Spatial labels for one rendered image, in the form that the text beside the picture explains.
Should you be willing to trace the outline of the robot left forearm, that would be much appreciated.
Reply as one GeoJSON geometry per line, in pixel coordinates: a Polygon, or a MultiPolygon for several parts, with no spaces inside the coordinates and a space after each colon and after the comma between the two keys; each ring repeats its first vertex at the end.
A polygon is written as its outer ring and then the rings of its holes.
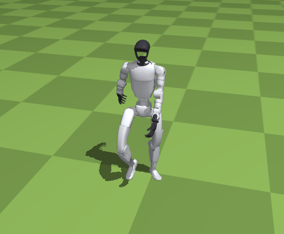
{"type": "MultiPolygon", "coordinates": [[[[160,119],[161,106],[163,104],[163,95],[164,95],[164,93],[163,93],[163,91],[161,91],[160,99],[154,100],[153,115],[157,114],[157,120],[160,119]]],[[[153,115],[152,115],[152,117],[153,117],[153,115]]]]}

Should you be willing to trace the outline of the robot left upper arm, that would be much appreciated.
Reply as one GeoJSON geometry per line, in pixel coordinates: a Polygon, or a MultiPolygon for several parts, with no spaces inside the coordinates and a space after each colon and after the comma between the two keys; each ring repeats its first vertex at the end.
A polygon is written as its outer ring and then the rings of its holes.
{"type": "Polygon", "coordinates": [[[155,73],[157,74],[156,80],[156,87],[157,89],[154,90],[153,96],[154,98],[160,98],[161,91],[163,91],[165,85],[165,75],[166,69],[162,66],[155,65],[154,66],[155,73]]]}

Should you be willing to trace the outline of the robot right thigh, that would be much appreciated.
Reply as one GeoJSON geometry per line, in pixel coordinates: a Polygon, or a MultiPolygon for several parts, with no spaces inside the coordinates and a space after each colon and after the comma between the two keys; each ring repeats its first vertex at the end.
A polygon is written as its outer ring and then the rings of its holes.
{"type": "Polygon", "coordinates": [[[133,118],[135,118],[135,106],[129,107],[123,112],[117,136],[117,149],[119,154],[126,155],[129,150],[129,146],[126,143],[133,118]]]}

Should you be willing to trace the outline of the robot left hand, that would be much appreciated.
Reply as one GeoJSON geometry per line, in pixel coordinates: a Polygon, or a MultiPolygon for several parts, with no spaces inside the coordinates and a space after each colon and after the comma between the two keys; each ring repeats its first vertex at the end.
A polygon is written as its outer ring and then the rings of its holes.
{"type": "Polygon", "coordinates": [[[150,132],[149,132],[147,135],[145,135],[145,137],[152,137],[152,136],[154,135],[154,132],[155,132],[155,130],[156,130],[157,123],[159,122],[159,121],[157,120],[157,114],[154,114],[154,115],[153,115],[153,117],[152,117],[152,122],[153,122],[153,123],[152,123],[151,127],[147,129],[147,131],[150,130],[150,132]]]}

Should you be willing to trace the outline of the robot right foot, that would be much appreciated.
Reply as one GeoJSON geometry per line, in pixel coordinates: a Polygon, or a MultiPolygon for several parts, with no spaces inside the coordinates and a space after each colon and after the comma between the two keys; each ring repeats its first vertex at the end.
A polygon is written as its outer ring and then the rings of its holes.
{"type": "MultiPolygon", "coordinates": [[[[133,162],[134,162],[134,166],[132,168],[132,166],[130,166],[127,170],[127,173],[126,173],[126,179],[127,180],[131,180],[134,176],[134,173],[135,173],[135,169],[136,169],[136,166],[138,164],[138,161],[136,159],[133,159],[133,162]]],[[[131,164],[132,165],[132,164],[131,164]]]]}

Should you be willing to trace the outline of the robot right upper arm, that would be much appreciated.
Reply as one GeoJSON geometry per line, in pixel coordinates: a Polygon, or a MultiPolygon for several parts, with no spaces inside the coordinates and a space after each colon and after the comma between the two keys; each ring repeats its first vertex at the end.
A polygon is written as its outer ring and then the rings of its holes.
{"type": "Polygon", "coordinates": [[[122,65],[122,68],[120,70],[120,80],[117,83],[117,86],[124,88],[126,86],[126,78],[129,73],[131,62],[125,62],[122,65]]]}

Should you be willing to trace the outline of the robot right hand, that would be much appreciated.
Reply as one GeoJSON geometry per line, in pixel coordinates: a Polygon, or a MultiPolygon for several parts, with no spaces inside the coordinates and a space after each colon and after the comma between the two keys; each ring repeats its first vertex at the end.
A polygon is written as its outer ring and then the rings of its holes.
{"type": "Polygon", "coordinates": [[[125,96],[125,97],[127,97],[127,96],[124,95],[124,94],[123,94],[122,96],[121,96],[120,94],[117,94],[117,96],[118,96],[118,101],[119,101],[119,103],[120,103],[120,104],[122,104],[122,103],[125,104],[124,102],[126,102],[126,101],[123,100],[123,99],[126,99],[126,98],[124,98],[123,96],[125,96]],[[122,99],[122,98],[123,98],[123,99],[122,99]],[[121,100],[124,101],[124,102],[122,102],[121,100]]]}

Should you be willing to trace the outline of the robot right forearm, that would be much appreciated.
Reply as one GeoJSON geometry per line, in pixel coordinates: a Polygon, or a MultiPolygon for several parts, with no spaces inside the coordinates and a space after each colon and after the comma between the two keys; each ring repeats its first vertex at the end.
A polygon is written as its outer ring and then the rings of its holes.
{"type": "MultiPolygon", "coordinates": [[[[117,83],[118,83],[118,81],[117,81],[117,83]]],[[[121,87],[117,86],[116,94],[120,94],[122,96],[123,95],[123,90],[124,90],[124,88],[121,88],[121,87]]]]}

